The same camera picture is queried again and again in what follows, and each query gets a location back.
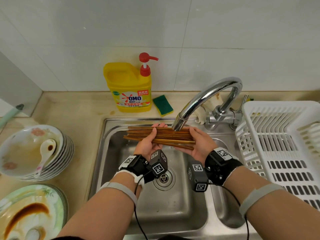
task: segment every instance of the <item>green sponge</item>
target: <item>green sponge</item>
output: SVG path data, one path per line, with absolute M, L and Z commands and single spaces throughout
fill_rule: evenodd
M 166 99 L 165 95 L 161 95 L 153 99 L 153 103 L 156 106 L 159 114 L 163 117 L 174 111 L 169 102 Z

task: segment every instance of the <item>sink drain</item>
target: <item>sink drain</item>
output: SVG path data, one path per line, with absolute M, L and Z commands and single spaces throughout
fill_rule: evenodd
M 170 190 L 174 183 L 176 182 L 176 175 L 172 168 L 168 168 L 168 170 L 163 173 L 158 179 L 153 181 L 155 187 L 159 190 L 166 191 Z

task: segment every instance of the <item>bundle of chopsticks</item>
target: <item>bundle of chopsticks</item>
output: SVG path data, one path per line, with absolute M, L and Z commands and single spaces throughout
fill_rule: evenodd
M 186 144 L 195 144 L 189 128 L 182 128 L 180 131 L 174 131 L 169 127 L 156 127 L 157 135 L 153 139 L 153 143 L 173 146 L 185 149 L 192 149 L 193 146 L 188 146 Z M 128 126 L 128 135 L 123 136 L 123 138 L 128 140 L 142 141 L 152 132 L 153 127 L 144 126 Z

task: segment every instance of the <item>white dish rack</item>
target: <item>white dish rack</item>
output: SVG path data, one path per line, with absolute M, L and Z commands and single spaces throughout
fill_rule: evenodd
M 320 104 L 249 101 L 235 135 L 245 166 L 320 210 Z

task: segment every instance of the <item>green floral plate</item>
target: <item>green floral plate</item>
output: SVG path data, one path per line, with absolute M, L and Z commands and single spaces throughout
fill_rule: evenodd
M 55 238 L 68 215 L 61 193 L 34 184 L 8 194 L 0 201 L 0 240 L 24 240 L 30 230 L 39 240 Z

